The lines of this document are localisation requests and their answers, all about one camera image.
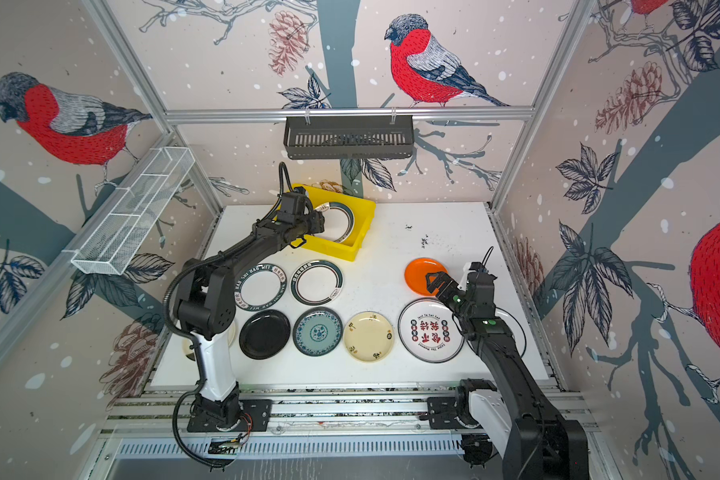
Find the orange plastic plate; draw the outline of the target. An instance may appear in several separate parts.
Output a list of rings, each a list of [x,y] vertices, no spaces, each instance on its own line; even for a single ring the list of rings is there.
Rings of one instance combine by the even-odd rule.
[[[404,280],[414,293],[420,296],[431,296],[427,290],[427,276],[439,272],[448,272],[446,267],[432,258],[417,258],[412,260],[405,268]]]

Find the large green rimmed white plate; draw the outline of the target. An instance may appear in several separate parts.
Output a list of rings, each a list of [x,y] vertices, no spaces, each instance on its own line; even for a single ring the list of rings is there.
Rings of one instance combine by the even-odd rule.
[[[324,217],[324,230],[316,237],[334,243],[343,243],[352,234],[355,226],[353,211],[341,202],[326,202],[317,210]]]

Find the white plate thin dark rim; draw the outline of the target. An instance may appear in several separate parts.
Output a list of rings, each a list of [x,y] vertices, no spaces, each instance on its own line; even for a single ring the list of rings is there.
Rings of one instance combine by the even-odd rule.
[[[523,358],[527,351],[527,334],[523,329],[521,323],[507,310],[500,307],[496,307],[496,315],[498,318],[503,320],[510,328],[520,357]]]

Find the white plate red characters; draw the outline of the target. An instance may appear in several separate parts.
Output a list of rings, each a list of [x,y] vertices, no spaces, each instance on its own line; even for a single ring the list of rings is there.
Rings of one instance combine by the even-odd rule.
[[[449,362],[464,345],[452,312],[433,298],[417,299],[406,305],[399,315],[397,330],[404,348],[427,363]]]

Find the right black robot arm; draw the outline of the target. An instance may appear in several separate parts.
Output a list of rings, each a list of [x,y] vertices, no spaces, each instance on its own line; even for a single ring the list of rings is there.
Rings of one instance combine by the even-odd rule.
[[[486,432],[506,479],[588,479],[586,433],[551,403],[523,362],[511,328],[497,315],[495,280],[478,262],[464,289],[444,271],[426,275],[427,290],[451,311],[492,375],[460,382],[456,416]]]

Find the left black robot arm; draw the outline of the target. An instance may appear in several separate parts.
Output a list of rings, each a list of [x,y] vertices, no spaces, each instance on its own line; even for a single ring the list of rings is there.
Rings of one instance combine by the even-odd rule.
[[[234,288],[242,275],[286,247],[304,245],[307,235],[324,231],[324,224],[306,189],[296,187],[281,194],[243,240],[205,260],[185,263],[170,283],[163,306],[166,327],[188,339],[195,350],[195,395],[220,402],[238,386],[225,336],[235,317]]]

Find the yellow plastic bin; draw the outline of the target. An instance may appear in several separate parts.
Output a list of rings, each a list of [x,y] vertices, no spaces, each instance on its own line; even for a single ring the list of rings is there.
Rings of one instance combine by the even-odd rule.
[[[376,203],[312,186],[304,186],[312,205],[325,219],[325,230],[306,235],[307,250],[353,262],[370,230]]]

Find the medium green rimmed white plate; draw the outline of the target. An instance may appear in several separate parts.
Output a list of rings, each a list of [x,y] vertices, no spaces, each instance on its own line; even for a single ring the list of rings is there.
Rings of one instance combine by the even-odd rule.
[[[330,303],[340,295],[343,287],[343,272],[328,260],[312,260],[302,264],[291,280],[294,299],[307,306]]]

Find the dark lettered rim white plate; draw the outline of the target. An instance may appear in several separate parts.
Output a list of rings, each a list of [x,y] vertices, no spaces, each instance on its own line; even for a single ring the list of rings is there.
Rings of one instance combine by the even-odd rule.
[[[266,310],[282,298],[286,287],[287,275],[280,266],[259,264],[246,271],[236,282],[235,304],[249,312]]]

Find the cream floral round plate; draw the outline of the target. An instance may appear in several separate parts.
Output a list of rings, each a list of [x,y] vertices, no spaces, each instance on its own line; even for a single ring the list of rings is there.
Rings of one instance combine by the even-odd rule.
[[[394,345],[391,322],[372,311],[354,315],[345,326],[343,344],[349,354],[362,362],[377,362],[386,358]]]

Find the teal patterned round plate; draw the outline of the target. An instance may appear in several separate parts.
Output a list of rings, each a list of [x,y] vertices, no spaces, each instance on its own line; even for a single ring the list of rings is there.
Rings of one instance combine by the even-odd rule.
[[[344,325],[336,312],[328,308],[313,308],[296,321],[292,339],[295,347],[309,357],[332,352],[342,340]]]

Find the black round plate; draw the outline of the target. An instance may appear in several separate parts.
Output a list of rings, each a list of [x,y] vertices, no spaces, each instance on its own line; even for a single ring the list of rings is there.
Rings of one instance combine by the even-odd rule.
[[[243,325],[239,346],[254,360],[266,360],[279,353],[291,337],[291,324],[285,314],[270,309],[256,313]]]

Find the cream plate dark smudge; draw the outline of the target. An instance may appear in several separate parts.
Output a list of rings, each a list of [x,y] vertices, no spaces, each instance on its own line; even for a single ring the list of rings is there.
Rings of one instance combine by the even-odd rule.
[[[225,338],[227,341],[227,346],[231,347],[235,341],[237,334],[237,324],[232,323],[231,326],[226,330]],[[184,338],[182,340],[182,351],[184,356],[189,359],[190,361],[195,361],[195,353],[192,349],[192,343],[189,339]]]

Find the black hanging wall basket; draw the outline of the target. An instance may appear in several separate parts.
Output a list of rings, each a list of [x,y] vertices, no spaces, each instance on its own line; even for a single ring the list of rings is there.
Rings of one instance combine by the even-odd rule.
[[[288,118],[283,138],[292,160],[405,159],[414,143],[411,116]]]

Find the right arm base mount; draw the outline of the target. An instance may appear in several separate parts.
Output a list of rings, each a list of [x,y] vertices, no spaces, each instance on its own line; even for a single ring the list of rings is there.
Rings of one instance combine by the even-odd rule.
[[[458,415],[455,397],[428,397],[427,410],[423,419],[431,430],[468,430],[476,425],[468,423]]]

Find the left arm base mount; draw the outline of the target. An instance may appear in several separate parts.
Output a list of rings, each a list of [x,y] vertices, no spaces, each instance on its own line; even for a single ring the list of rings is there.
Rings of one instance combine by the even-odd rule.
[[[210,401],[197,397],[190,409],[187,431],[191,433],[264,432],[267,430],[271,400]]]

